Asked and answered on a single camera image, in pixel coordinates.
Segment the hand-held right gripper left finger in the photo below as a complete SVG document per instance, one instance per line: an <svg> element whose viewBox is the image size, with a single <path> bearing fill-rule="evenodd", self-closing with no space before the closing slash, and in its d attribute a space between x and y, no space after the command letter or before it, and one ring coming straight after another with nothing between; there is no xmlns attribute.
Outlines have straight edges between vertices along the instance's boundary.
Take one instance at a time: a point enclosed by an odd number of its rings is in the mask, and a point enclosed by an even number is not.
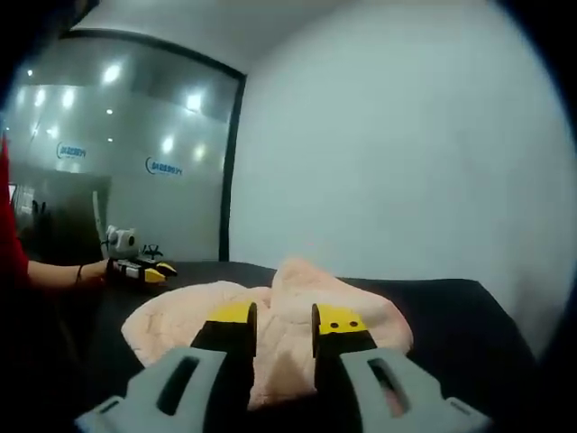
<svg viewBox="0 0 577 433"><path fill-rule="evenodd" d="M214 310L188 347L136 374L123 397L81 415L81 432L238 432L254 383L257 306Z"/></svg>

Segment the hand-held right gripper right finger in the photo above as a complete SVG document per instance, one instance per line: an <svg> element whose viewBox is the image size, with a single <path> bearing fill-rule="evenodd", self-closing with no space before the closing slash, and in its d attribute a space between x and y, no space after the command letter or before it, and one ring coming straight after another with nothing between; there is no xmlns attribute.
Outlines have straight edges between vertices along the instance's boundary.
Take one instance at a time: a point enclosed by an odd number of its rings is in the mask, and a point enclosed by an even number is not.
<svg viewBox="0 0 577 433"><path fill-rule="evenodd" d="M440 382L395 349L379 348L356 312L312 307L322 432L488 432L489 417L445 398Z"/></svg>

